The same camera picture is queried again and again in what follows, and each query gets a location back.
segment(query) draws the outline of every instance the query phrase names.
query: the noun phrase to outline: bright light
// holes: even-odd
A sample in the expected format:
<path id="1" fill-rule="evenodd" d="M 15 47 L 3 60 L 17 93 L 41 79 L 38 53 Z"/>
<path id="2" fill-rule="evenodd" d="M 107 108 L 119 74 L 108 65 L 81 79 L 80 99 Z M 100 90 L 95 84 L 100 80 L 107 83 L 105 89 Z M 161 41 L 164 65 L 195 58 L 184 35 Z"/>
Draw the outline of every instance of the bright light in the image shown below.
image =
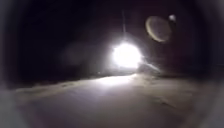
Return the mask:
<path id="1" fill-rule="evenodd" d="M 124 68 L 138 68 L 142 55 L 137 47 L 123 42 L 113 52 L 113 61 Z"/>

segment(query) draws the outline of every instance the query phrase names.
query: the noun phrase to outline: headlight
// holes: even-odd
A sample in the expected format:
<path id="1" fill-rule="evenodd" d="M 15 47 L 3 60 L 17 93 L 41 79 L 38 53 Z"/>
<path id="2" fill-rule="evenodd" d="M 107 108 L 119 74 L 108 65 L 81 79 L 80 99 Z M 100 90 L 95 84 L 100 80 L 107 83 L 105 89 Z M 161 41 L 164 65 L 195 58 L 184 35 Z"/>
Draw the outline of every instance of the headlight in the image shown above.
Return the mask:
<path id="1" fill-rule="evenodd" d="M 122 42 L 114 48 L 112 60 L 119 67 L 136 69 L 142 61 L 142 55 L 136 46 Z"/>

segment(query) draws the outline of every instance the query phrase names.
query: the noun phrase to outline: night sky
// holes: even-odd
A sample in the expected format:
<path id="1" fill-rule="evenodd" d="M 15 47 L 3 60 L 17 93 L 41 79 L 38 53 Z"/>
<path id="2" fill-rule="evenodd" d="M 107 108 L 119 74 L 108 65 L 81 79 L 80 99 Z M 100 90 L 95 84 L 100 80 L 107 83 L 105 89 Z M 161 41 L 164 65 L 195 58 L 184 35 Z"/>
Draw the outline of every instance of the night sky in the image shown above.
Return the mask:
<path id="1" fill-rule="evenodd" d="M 23 10 L 16 29 L 21 81 L 81 79 L 101 71 L 113 41 L 123 36 L 122 10 L 128 35 L 150 61 L 181 68 L 201 57 L 195 56 L 200 43 L 190 13 L 174 0 L 32 0 Z M 172 41 L 162 46 L 147 35 L 145 20 L 171 14 L 181 22 L 171 23 Z"/>

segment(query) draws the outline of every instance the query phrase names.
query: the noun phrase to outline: dark sky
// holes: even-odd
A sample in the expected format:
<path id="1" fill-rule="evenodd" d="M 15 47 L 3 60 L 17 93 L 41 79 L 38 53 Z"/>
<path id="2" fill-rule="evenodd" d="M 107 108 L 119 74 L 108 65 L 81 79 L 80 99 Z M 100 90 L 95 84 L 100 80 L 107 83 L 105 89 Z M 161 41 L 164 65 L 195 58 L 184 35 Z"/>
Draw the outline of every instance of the dark sky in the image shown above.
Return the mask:
<path id="1" fill-rule="evenodd" d="M 110 43 L 123 36 L 122 10 L 127 33 L 136 42 L 147 44 L 145 53 L 151 60 L 174 67 L 193 63 L 198 57 L 190 58 L 198 50 L 193 21 L 187 10 L 173 1 L 32 0 L 17 31 L 18 74 L 24 81 L 45 81 L 81 78 L 101 70 Z M 170 45 L 161 46 L 147 35 L 145 20 L 148 16 L 167 19 L 170 14 L 178 20 L 171 23 L 175 38 Z"/>

